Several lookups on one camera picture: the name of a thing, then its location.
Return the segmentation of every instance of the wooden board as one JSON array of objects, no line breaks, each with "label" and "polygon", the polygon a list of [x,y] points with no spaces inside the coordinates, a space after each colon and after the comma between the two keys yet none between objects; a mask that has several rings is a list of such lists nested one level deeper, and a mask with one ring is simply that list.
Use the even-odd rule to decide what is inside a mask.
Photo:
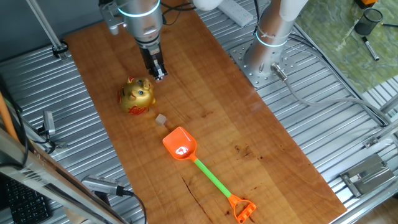
[{"label": "wooden board", "polygon": [[[140,116],[123,113],[116,99],[129,76],[150,77],[134,38],[122,28],[113,36],[104,23],[66,38],[149,223],[236,223],[196,165],[163,146],[178,126],[197,140],[209,170],[257,205],[246,223],[329,223],[346,211],[195,12],[181,13],[161,38],[169,74],[153,82],[157,103]],[[165,126],[155,123],[159,113]]]}]

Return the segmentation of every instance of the green mat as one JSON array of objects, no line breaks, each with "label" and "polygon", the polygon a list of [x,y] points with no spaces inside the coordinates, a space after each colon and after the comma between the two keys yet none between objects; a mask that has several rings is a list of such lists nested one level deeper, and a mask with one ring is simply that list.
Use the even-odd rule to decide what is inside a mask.
[{"label": "green mat", "polygon": [[[398,24],[398,1],[379,0],[373,8],[383,21]],[[398,28],[379,23],[367,36],[380,57],[375,61],[354,30],[363,9],[353,0],[309,0],[297,24],[313,39],[350,82],[365,92],[398,75]]]}]

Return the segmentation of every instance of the small wooden cube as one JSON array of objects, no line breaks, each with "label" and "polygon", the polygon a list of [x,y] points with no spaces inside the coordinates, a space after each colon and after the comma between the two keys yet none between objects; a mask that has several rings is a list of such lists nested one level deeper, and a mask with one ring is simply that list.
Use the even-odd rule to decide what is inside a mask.
[{"label": "small wooden cube", "polygon": [[156,117],[156,123],[158,125],[163,125],[164,123],[166,123],[167,118],[165,116],[163,116],[162,114],[157,115]]}]

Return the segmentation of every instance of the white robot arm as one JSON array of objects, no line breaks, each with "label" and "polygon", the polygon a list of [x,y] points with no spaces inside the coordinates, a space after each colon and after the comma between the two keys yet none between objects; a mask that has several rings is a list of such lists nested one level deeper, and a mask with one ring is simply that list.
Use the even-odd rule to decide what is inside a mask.
[{"label": "white robot arm", "polygon": [[[222,0],[189,0],[198,9],[209,11]],[[256,73],[271,72],[271,64],[279,63],[284,45],[295,19],[308,0],[271,0],[261,15],[256,39],[246,52],[246,64]],[[99,0],[99,8],[112,34],[118,34],[118,25],[134,36],[140,47],[148,72],[157,80],[167,74],[160,48],[160,30],[163,26],[160,0]],[[123,19],[114,17],[119,11]]]},{"label": "white robot arm", "polygon": [[[193,0],[194,5],[204,11],[217,7],[222,0]],[[163,26],[160,0],[99,0],[99,10],[109,31],[116,35],[122,24],[134,36],[140,47],[148,72],[161,80],[167,71],[160,48],[160,30]],[[123,19],[113,16],[119,11]]]}]

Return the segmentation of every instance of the orange shovel grip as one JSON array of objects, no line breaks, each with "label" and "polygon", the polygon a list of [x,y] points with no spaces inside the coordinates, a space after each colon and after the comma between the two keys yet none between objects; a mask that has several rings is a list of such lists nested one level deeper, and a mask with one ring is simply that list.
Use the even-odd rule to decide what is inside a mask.
[{"label": "orange shovel grip", "polygon": [[[234,216],[238,223],[243,223],[244,221],[246,221],[246,219],[248,219],[252,212],[257,208],[253,202],[249,200],[242,200],[233,194],[228,197],[228,200],[233,208]],[[244,208],[244,210],[238,216],[236,216],[236,205],[240,202],[249,202],[249,205],[246,206],[246,208]]]}]

